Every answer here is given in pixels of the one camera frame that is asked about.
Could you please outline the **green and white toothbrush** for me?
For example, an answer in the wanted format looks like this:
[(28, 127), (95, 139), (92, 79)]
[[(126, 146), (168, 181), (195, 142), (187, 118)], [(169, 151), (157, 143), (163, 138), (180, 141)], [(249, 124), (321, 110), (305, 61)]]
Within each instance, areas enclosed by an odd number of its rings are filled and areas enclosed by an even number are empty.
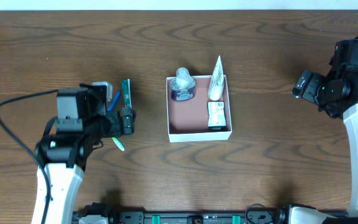
[(112, 138), (112, 140), (118, 149), (120, 149), (121, 151), (125, 151), (125, 147), (124, 147), (123, 143), (118, 138)]

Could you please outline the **blue disposable razor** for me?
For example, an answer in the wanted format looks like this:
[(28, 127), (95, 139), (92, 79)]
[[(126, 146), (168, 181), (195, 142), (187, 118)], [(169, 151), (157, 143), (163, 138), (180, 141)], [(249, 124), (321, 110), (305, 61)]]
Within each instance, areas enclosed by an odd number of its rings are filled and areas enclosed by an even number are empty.
[(114, 107), (116, 106), (118, 100), (120, 99), (120, 96), (121, 96), (121, 92), (118, 91), (118, 92), (115, 94), (114, 98), (112, 99), (112, 102), (111, 102), (110, 105), (108, 106), (107, 111), (112, 111), (112, 110), (114, 109)]

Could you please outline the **green toothpaste tube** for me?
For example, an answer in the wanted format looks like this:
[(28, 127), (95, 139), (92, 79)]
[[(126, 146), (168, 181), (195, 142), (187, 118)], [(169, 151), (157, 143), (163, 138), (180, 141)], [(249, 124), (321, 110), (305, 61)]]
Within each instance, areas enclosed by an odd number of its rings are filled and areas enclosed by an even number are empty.
[(132, 108), (131, 100), (131, 80), (121, 80), (122, 95), (124, 98), (124, 104), (126, 107)]

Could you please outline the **blue bottle with clear cap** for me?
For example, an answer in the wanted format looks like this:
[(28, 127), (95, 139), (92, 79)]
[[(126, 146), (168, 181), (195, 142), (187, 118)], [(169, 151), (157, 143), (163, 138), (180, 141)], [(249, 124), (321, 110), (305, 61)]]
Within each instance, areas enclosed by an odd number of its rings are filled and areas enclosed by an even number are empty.
[(185, 67), (177, 70), (176, 77), (170, 82), (171, 99), (173, 101), (187, 101), (195, 96), (196, 80)]

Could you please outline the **white floral lotion tube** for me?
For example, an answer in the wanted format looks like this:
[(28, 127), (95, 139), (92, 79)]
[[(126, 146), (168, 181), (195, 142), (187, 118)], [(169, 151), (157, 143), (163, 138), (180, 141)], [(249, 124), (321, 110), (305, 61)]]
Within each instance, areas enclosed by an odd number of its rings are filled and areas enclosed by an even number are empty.
[(212, 101), (218, 101), (223, 94), (224, 90), (224, 73), (221, 56), (218, 56), (216, 64), (214, 66), (213, 74), (211, 76), (208, 97)]

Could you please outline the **green and white soap packet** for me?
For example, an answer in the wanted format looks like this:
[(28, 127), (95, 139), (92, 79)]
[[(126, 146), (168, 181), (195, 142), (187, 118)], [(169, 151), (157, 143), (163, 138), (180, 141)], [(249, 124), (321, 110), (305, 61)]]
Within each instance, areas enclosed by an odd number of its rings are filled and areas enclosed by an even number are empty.
[(208, 128), (223, 129), (226, 127), (224, 103), (221, 101), (208, 102)]

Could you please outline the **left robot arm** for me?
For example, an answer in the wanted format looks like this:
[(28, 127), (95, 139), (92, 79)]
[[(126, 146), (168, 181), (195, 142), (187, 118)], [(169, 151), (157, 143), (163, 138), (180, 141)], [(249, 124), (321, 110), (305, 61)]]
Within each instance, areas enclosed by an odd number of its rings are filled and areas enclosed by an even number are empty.
[(135, 111), (109, 109), (111, 100), (108, 82), (57, 91), (57, 117), (35, 147), (41, 165), (32, 223), (70, 223), (89, 155), (104, 138), (134, 133)]

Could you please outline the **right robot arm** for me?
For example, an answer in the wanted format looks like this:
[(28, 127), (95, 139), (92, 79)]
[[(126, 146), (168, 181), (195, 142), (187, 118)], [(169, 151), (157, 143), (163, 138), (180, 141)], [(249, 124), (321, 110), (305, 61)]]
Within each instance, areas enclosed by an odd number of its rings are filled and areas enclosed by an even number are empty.
[(346, 127), (351, 158), (351, 201), (346, 217), (334, 217), (315, 208), (294, 206), (289, 223), (358, 223), (358, 71), (322, 76), (303, 72), (291, 95), (318, 106), (332, 119), (341, 118)]

